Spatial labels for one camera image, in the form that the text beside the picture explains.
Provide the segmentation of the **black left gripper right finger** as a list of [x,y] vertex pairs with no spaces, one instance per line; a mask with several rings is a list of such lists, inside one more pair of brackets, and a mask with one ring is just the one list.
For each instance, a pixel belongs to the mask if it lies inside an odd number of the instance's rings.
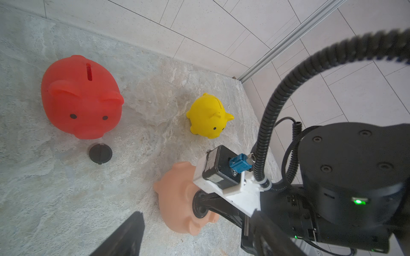
[[257,256],[305,256],[305,253],[263,212],[254,211],[249,228]]

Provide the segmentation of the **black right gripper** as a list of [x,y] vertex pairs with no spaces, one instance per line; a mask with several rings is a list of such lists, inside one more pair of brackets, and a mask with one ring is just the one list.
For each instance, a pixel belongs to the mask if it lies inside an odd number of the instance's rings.
[[[358,250],[389,252],[389,231],[386,228],[360,228],[347,224],[336,225],[327,221],[313,209],[301,185],[295,185],[292,190],[279,194],[262,193],[261,206],[260,211],[266,214],[290,240],[302,240],[315,248],[318,247],[317,243],[347,247],[351,256]],[[193,199],[195,216],[203,218],[210,211],[241,228],[240,247],[245,252],[257,256],[249,231],[251,217],[234,208],[217,194],[207,194],[199,190]]]

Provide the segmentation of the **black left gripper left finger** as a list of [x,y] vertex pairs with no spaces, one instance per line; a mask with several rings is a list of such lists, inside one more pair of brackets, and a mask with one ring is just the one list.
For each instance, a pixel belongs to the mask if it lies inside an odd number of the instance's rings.
[[138,256],[145,230],[141,212],[134,212],[90,256]]

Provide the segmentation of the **pink piggy bank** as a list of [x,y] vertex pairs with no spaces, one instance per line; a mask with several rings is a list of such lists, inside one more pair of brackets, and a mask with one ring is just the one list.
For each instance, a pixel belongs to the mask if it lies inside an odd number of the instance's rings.
[[193,183],[196,167],[190,162],[175,163],[165,175],[153,184],[159,197],[159,209],[164,223],[172,231],[196,236],[208,223],[218,222],[220,216],[212,211],[203,218],[193,212],[193,199],[200,190]]

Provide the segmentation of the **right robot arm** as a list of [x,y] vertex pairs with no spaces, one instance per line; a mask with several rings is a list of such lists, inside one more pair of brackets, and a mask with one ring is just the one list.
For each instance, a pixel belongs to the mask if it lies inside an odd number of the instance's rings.
[[217,194],[240,183],[238,167],[251,156],[225,146],[207,153],[201,186],[190,209],[203,219],[217,213],[242,230],[241,248],[257,256],[300,256],[292,239],[388,253],[392,234],[410,235],[410,126],[334,123],[302,129],[293,123],[283,178],[257,191],[256,207]]

